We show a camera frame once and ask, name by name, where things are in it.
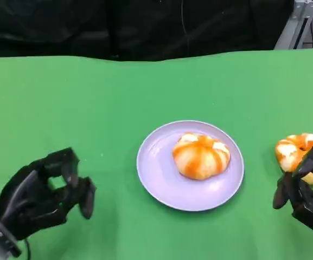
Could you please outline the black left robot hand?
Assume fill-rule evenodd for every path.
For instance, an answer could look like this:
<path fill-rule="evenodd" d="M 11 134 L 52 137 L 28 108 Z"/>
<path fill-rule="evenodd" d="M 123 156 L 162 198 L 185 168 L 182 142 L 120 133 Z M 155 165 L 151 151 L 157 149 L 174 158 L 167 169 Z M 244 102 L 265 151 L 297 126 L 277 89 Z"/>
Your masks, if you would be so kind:
<path fill-rule="evenodd" d="M 78 176 L 78 164 L 69 147 L 20 168 L 0 193 L 0 223 L 20 241 L 64 224 L 76 205 L 90 219 L 96 186 Z"/>

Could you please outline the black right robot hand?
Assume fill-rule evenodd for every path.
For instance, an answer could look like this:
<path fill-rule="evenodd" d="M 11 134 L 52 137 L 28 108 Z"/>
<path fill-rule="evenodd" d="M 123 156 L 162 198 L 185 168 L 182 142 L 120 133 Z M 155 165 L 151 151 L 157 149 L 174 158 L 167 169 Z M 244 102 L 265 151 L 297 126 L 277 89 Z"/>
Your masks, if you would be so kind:
<path fill-rule="evenodd" d="M 290 202 L 293 208 L 292 216 L 313 230 L 313 189 L 302 180 L 309 173 L 313 173 L 313 147 L 294 171 L 284 171 L 278 179 L 272 206 L 274 209 L 280 209 Z"/>

